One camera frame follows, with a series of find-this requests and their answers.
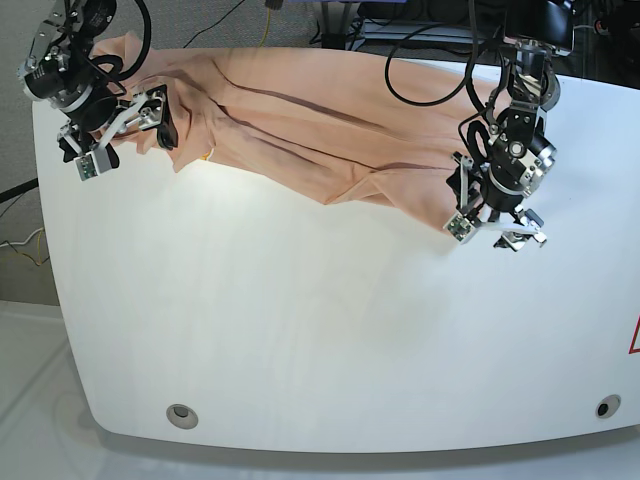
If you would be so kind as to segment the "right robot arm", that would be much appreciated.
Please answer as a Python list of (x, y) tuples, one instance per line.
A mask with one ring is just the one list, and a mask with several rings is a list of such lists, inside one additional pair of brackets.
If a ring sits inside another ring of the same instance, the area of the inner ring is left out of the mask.
[(178, 146), (165, 85), (125, 98), (124, 82), (138, 73), (151, 46), (149, 10), (143, 1), (136, 5), (143, 39), (130, 67), (116, 54), (90, 56), (95, 38), (115, 16), (115, 1), (57, 1), (18, 69), (27, 96), (48, 101), (67, 117), (57, 135), (58, 146), (63, 161), (75, 163), (84, 180), (119, 167), (111, 141), (131, 129), (154, 130), (164, 150)]

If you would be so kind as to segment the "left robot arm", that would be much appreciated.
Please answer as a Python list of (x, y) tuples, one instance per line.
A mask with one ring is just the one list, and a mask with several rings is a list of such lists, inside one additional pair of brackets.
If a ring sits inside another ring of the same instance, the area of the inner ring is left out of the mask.
[(573, 14), (570, 1), (510, 1), (497, 35), (482, 41), (476, 5), (468, 4), (471, 51), (455, 88), (475, 109), (457, 127), (465, 149), (452, 153), (456, 168), (433, 191), (399, 181), (391, 205), (461, 244), (480, 231), (499, 233), (495, 247), (515, 252), (546, 244), (543, 220), (522, 203), (555, 164), (545, 136), (561, 95), (552, 61), (573, 49)]

